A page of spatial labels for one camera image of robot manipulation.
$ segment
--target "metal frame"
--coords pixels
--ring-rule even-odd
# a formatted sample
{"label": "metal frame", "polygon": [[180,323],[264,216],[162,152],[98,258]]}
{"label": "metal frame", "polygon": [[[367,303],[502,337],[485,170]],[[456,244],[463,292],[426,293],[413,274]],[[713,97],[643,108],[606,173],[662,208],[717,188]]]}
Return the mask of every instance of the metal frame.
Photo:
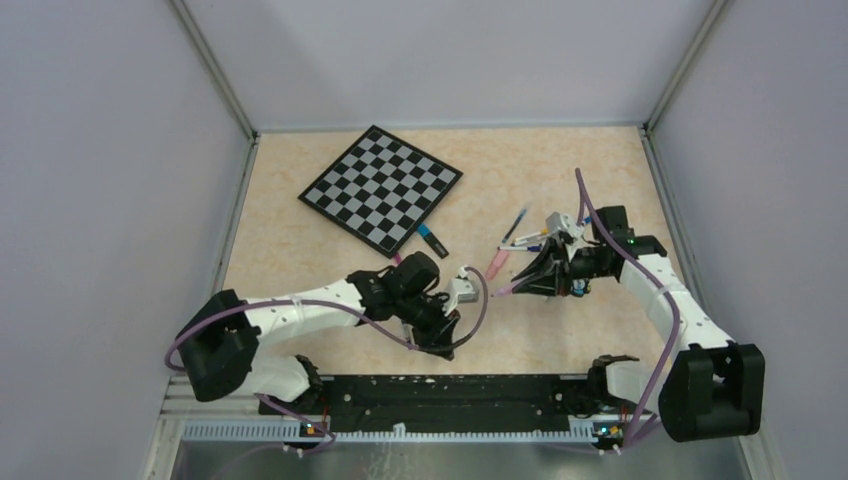
{"label": "metal frame", "polygon": [[[239,180],[238,194],[229,216],[228,230],[220,260],[213,276],[211,291],[214,292],[223,286],[239,217],[244,206],[247,187],[256,159],[259,134],[253,128],[231,84],[224,75],[220,64],[213,55],[208,42],[186,5],[185,0],[166,1],[171,6],[174,16],[186,32],[189,43],[197,53],[199,60],[206,69],[210,81],[215,86],[222,101],[238,123],[242,133],[251,139],[242,177]],[[660,125],[669,106],[674,101],[683,82],[691,72],[692,67],[697,63],[706,43],[732,4],[733,0],[713,1],[706,18],[666,85],[650,117],[639,127],[639,136],[642,140],[648,166],[657,188],[663,213],[666,216],[672,242],[680,260],[684,280],[695,298],[708,312],[710,309],[702,288],[703,281],[699,274],[700,270],[690,247],[691,244],[686,234],[685,222],[674,200],[674,192],[668,181],[666,169],[656,148],[654,132]],[[173,377],[171,379],[142,475],[142,478],[146,480],[167,480],[170,478],[173,467],[177,462],[180,441],[186,430],[189,415],[192,420],[220,420],[222,418],[241,418],[247,420],[256,418],[257,402],[255,398],[234,398],[226,402],[199,404],[194,401],[191,392],[186,391],[187,387],[186,379],[181,377]],[[784,480],[788,478],[765,419],[763,419],[758,435],[740,438],[739,443],[752,479]]]}

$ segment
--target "gray wall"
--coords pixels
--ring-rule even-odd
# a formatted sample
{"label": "gray wall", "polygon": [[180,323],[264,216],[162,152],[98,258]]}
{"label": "gray wall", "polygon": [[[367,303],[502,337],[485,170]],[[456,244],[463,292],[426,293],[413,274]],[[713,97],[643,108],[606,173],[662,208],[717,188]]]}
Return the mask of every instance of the gray wall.
{"label": "gray wall", "polygon": [[709,307],[765,352],[792,478],[845,478],[846,87],[845,0],[736,2],[658,132]]}
{"label": "gray wall", "polygon": [[188,0],[259,130],[636,123],[710,0]]}
{"label": "gray wall", "polygon": [[0,478],[137,478],[246,152],[162,0],[0,6]]}

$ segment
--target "robotic arm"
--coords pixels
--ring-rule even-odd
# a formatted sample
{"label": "robotic arm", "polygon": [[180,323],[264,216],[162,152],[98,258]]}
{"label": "robotic arm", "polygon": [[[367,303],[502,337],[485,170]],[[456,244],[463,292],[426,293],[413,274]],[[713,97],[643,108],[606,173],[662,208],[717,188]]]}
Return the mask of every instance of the robotic arm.
{"label": "robotic arm", "polygon": [[[513,279],[513,293],[581,297],[591,291],[591,279],[614,277],[640,301],[660,335],[668,338],[673,322],[664,296],[668,292],[680,311],[680,329],[671,370],[660,378],[662,388],[653,390],[646,409],[659,414],[669,436],[679,442],[756,433],[765,369],[762,353],[755,345],[738,345],[704,313],[659,241],[634,235],[624,207],[597,213],[616,243],[656,276],[662,288],[604,243],[597,225],[592,228],[599,241],[577,248],[583,227],[568,215],[555,213],[547,220],[551,236],[538,257]],[[605,377],[608,394],[638,403],[653,368],[632,357],[606,356],[593,370],[600,370],[602,381]]]}
{"label": "robotic arm", "polygon": [[453,330],[460,319],[456,307],[476,301],[478,293],[464,268],[451,279],[446,292],[428,294],[438,283],[436,264],[416,252],[397,267],[357,271],[296,295],[240,300],[233,290],[225,290],[207,302],[180,336],[233,307],[253,304],[258,308],[206,327],[186,339],[178,351],[198,401],[261,392],[286,404],[308,406],[321,391],[317,369],[300,355],[282,360],[265,355],[269,346],[325,328],[359,326],[364,323],[360,320],[363,316],[374,321],[397,316],[411,327],[418,350],[451,360],[457,346],[452,341]]}

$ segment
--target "beige table surface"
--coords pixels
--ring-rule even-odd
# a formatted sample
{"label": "beige table surface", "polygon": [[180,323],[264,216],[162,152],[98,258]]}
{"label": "beige table surface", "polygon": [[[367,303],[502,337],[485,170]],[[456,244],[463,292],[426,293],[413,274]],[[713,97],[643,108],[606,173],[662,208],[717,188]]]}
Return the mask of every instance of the beige table surface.
{"label": "beige table surface", "polygon": [[[553,211],[576,215],[574,168],[581,167],[596,207],[627,207],[637,234],[653,234],[672,258],[671,240],[636,128],[538,128],[394,131],[464,172],[427,218],[450,251],[439,260],[418,235],[401,254],[421,250],[444,280],[462,264],[484,271],[521,206],[532,206],[516,234],[544,226]],[[389,261],[297,199],[361,132],[263,135],[225,280],[244,297],[323,286]],[[492,289],[534,254],[512,252]],[[368,326],[303,336],[274,354],[308,356],[322,374],[471,374],[585,372],[599,355],[630,354],[654,363],[663,340],[639,304],[615,280],[593,282],[582,299],[530,295],[495,298],[478,334],[448,362],[411,352]],[[479,305],[462,305],[454,338]],[[397,319],[384,322],[400,335]]]}

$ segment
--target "checkerboard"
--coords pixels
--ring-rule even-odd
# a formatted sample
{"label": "checkerboard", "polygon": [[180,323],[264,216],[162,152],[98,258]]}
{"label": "checkerboard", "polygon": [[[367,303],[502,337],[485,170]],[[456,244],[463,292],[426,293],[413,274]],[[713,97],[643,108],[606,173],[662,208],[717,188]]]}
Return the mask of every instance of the checkerboard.
{"label": "checkerboard", "polygon": [[372,126],[298,198],[391,258],[461,176]]}

